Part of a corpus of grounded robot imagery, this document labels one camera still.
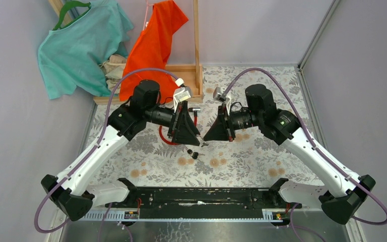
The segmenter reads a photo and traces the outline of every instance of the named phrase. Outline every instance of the white wall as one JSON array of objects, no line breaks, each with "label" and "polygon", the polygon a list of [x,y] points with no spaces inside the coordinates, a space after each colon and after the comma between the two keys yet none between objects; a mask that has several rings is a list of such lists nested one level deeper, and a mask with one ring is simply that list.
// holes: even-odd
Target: white wall
[{"label": "white wall", "polygon": [[[150,0],[150,3],[161,0]],[[118,0],[135,28],[131,50],[145,18],[145,0]],[[173,38],[169,63],[194,63],[192,0],[175,0],[190,19]],[[200,59],[204,64],[294,64],[311,42],[332,0],[199,0]],[[149,8],[148,19],[152,13]]]},{"label": "white wall", "polygon": [[[36,52],[57,22],[47,0],[0,1],[0,241],[39,242],[33,217],[45,195],[40,181],[72,162],[92,98],[77,90],[50,101]],[[49,228],[55,205],[41,214]]]},{"label": "white wall", "polygon": [[[387,1],[342,1],[304,69],[328,147],[376,180],[387,206]],[[362,218],[382,221],[368,199]],[[367,242],[387,241],[387,225],[363,225]]]}]

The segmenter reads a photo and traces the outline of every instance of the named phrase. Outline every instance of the wooden rack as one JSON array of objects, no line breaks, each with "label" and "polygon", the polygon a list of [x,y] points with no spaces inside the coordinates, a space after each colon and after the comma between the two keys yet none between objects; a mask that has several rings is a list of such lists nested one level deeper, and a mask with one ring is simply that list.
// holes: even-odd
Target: wooden rack
[{"label": "wooden rack", "polygon": [[[59,16],[63,7],[61,0],[48,1]],[[72,18],[66,14],[63,23],[68,24],[71,21]],[[195,29],[195,64],[167,65],[165,69],[182,78],[185,85],[191,88],[193,96],[189,99],[190,102],[203,102],[203,67],[200,64],[198,0],[193,0],[193,27]],[[109,101],[108,97],[94,97],[93,99],[97,105],[106,105]],[[112,104],[121,104],[123,102],[117,96],[112,99]]]}]

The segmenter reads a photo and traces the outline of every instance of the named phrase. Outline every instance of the turquoise shirt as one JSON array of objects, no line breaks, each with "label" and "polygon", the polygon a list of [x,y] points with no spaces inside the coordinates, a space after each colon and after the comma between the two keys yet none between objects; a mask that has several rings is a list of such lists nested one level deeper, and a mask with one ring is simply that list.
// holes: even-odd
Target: turquoise shirt
[{"label": "turquoise shirt", "polygon": [[49,99],[72,94],[79,86],[95,96],[110,91],[99,64],[114,54],[128,56],[123,44],[133,24],[115,0],[96,0],[66,28],[50,31],[38,50],[39,69]]}]

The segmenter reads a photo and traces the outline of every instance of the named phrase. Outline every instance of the orange shirt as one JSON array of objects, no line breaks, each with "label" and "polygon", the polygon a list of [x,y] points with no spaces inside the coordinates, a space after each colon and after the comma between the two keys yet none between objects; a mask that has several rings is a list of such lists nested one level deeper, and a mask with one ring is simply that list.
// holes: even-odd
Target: orange shirt
[{"label": "orange shirt", "polygon": [[[173,34],[187,21],[186,15],[173,0],[154,4],[148,27],[142,31],[128,55],[123,76],[140,68],[165,69],[171,53]],[[159,83],[161,102],[167,97],[173,97],[174,90],[177,89],[168,74],[157,71],[139,72],[122,82],[119,99],[124,101],[132,96],[134,88],[144,79]]]}]

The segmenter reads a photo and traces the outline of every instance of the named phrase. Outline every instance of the floral tablecloth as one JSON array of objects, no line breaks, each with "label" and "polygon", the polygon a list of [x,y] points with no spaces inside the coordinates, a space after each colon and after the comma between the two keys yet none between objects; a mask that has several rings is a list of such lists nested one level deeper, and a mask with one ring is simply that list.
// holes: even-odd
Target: floral tablecloth
[{"label": "floral tablecloth", "polygon": [[[214,89],[217,86],[226,88],[246,68],[204,67],[204,102],[190,104],[202,109],[197,126],[202,135],[217,116],[219,103],[212,98]],[[280,82],[305,123],[310,126],[294,67],[263,68]],[[256,83],[262,83],[272,91],[278,108],[291,111],[271,79],[256,71],[238,80],[230,92],[232,101],[240,101],[245,106],[244,90]],[[88,144],[100,132],[105,110],[105,105],[97,107]],[[159,138],[158,126],[147,124],[146,129],[106,162],[91,184],[126,177],[136,186],[270,187],[280,177],[286,177],[299,183],[322,185],[318,177],[296,156],[265,138],[257,128],[237,131],[234,142],[214,141],[209,144],[204,147],[169,146]],[[198,159],[192,159],[186,148],[200,153]]]}]

